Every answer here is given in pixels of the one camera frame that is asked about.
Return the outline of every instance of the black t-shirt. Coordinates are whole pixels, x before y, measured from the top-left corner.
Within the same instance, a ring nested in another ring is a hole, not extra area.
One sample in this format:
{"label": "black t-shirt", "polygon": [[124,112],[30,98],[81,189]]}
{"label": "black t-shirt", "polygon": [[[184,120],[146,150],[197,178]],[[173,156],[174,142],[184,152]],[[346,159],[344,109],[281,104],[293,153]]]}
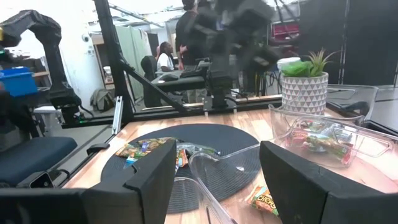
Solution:
{"label": "black t-shirt", "polygon": [[186,32],[187,26],[195,19],[196,13],[187,11],[177,22],[175,26],[175,48],[180,51],[180,46],[187,46],[188,51],[182,55],[182,62],[184,65],[196,65],[196,59],[205,57],[203,44],[206,41],[204,34],[197,31],[189,33]]}

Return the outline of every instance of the chip bag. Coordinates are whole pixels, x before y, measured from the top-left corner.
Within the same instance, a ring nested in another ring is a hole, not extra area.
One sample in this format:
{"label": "chip bag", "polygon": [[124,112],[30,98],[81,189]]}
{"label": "chip bag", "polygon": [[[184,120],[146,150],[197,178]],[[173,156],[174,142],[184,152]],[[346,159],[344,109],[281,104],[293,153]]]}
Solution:
{"label": "chip bag", "polygon": [[272,199],[269,189],[265,186],[257,185],[245,201],[256,209],[279,215],[274,199]]}

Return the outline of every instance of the black round mat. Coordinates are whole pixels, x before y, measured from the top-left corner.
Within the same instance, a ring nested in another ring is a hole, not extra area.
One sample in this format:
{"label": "black round mat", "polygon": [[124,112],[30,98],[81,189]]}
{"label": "black round mat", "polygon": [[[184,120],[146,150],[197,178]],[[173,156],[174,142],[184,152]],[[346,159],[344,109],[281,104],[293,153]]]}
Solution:
{"label": "black round mat", "polygon": [[[185,142],[210,146],[220,151],[221,156],[226,156],[258,143],[250,134],[240,129],[220,124],[174,126],[143,135],[131,142],[164,137],[174,137]],[[253,181],[261,167],[258,152],[258,149],[250,150],[231,159],[207,162],[206,169],[203,168],[199,171],[203,183],[218,201],[229,198]],[[125,161],[125,158],[113,155],[102,171],[101,180],[123,170]],[[175,176],[193,178],[187,166],[179,168]],[[194,186],[175,184],[167,212],[182,213],[196,208],[198,208],[198,199]]]}

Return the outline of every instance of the potted plant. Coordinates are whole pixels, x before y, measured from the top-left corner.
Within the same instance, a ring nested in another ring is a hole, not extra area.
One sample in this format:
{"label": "potted plant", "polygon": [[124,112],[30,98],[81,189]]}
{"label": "potted plant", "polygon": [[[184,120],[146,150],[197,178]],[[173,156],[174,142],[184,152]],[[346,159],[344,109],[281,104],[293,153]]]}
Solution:
{"label": "potted plant", "polygon": [[282,105],[285,110],[324,114],[329,74],[323,68],[333,54],[325,57],[325,49],[310,52],[310,61],[294,62],[282,68]]}

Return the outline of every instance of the snack pile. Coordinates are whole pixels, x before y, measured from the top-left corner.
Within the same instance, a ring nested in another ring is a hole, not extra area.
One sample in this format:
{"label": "snack pile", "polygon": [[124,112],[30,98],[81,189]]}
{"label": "snack pile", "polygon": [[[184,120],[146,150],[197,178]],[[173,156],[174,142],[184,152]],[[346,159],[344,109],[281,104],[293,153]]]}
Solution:
{"label": "snack pile", "polygon": [[272,199],[269,189],[265,186],[257,185],[245,201],[256,209],[279,215],[274,199]]}
{"label": "snack pile", "polygon": [[158,148],[160,145],[166,143],[166,141],[168,140],[175,140],[177,142],[177,158],[175,160],[176,172],[178,171],[178,168],[186,166],[188,164],[188,159],[190,158],[190,156],[192,156],[196,152],[205,151],[210,154],[220,155],[220,152],[217,152],[211,147],[192,144],[175,138],[145,139],[125,144],[115,153],[115,155],[127,158],[124,165],[124,168],[127,168],[133,165],[133,163],[135,163],[140,158]]}
{"label": "snack pile", "polygon": [[331,154],[344,166],[354,155],[353,135],[339,124],[304,121],[286,139],[286,146],[314,153]]}

